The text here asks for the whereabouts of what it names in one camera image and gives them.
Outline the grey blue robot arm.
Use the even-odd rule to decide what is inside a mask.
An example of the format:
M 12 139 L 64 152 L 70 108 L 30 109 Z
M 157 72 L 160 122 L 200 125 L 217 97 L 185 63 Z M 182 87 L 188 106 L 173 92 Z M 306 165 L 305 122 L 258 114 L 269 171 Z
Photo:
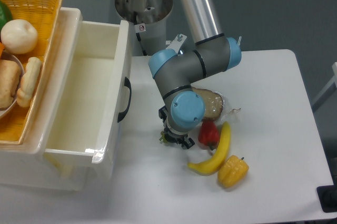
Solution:
M 182 39 L 165 45 L 165 21 L 173 0 L 115 0 L 118 15 L 133 24 L 149 68 L 164 101 L 159 109 L 163 137 L 189 149 L 188 136 L 205 115 L 206 103 L 192 90 L 192 83 L 237 66 L 242 58 L 239 42 L 225 37 L 212 0 L 181 0 L 195 49 L 180 54 Z

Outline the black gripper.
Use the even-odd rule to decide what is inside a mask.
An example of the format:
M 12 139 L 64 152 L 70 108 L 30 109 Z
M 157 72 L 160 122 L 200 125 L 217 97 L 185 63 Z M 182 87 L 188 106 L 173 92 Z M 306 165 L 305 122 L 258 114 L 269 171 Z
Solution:
M 169 143 L 176 143 L 181 145 L 182 149 L 190 149 L 195 145 L 195 142 L 188 136 L 187 133 L 178 134 L 169 125 L 168 111 L 165 106 L 158 110 L 158 116 L 163 122 L 163 132 Z

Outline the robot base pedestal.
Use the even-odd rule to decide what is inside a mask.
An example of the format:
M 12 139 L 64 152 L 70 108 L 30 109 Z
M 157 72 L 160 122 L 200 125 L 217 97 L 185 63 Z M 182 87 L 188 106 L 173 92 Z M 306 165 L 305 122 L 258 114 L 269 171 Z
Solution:
M 118 15 L 134 25 L 144 55 L 166 48 L 166 21 L 173 0 L 115 0 Z

